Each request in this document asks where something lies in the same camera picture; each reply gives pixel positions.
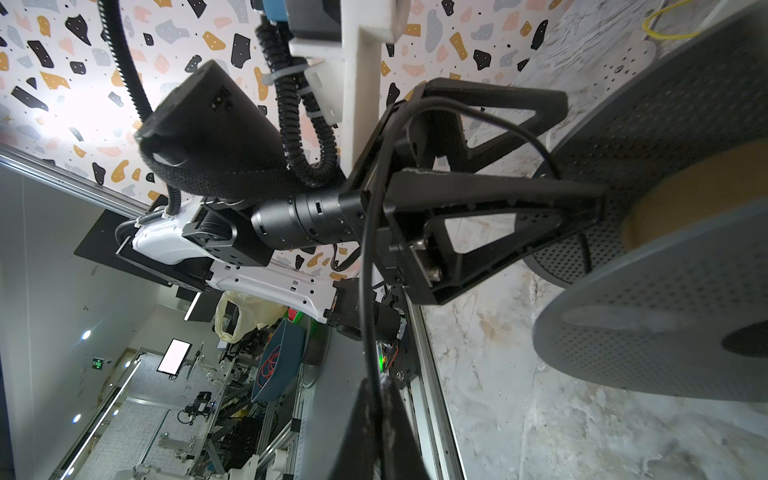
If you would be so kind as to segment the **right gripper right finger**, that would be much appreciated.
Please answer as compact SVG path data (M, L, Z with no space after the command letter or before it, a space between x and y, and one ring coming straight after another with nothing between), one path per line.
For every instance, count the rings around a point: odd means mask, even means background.
M400 391L389 377L383 380L383 478L429 478Z

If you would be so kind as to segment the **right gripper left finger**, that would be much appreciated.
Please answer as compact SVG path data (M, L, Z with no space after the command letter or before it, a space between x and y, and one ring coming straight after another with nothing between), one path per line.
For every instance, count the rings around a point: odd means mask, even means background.
M328 479L371 480L374 477L377 450L372 414L370 381L364 379Z

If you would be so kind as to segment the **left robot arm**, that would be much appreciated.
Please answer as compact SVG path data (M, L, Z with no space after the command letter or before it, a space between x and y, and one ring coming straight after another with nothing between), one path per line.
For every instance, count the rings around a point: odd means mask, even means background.
M190 200L122 227L118 253L191 290L239 291L325 321L341 283L283 269L274 254L371 238L363 259L389 285L443 305L602 219L602 186L484 172L537 146L566 110L558 91L437 78L386 109L350 174L312 188L282 159L277 129L209 61L137 134L153 173Z

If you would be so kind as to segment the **grey cable spool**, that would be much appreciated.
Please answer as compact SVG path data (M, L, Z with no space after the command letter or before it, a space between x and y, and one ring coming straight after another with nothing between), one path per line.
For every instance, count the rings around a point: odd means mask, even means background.
M767 398L767 5L634 77L560 142L606 191L586 231L531 256L562 292L533 326L550 367L666 396Z

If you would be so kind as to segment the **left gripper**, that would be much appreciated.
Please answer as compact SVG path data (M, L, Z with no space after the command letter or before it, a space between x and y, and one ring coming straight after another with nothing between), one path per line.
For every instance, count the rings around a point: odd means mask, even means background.
M528 112L519 126L538 137L563 121L562 91L498 86L449 78L413 91L412 104L387 109L345 188L359 191L374 214L361 237L363 253L384 279L412 302L443 305L513 263L597 224L604 187L567 180L470 174L526 145L520 134L489 120L445 111L443 98L486 116ZM493 137L468 142L465 122L485 124ZM443 158L453 172L434 168Z

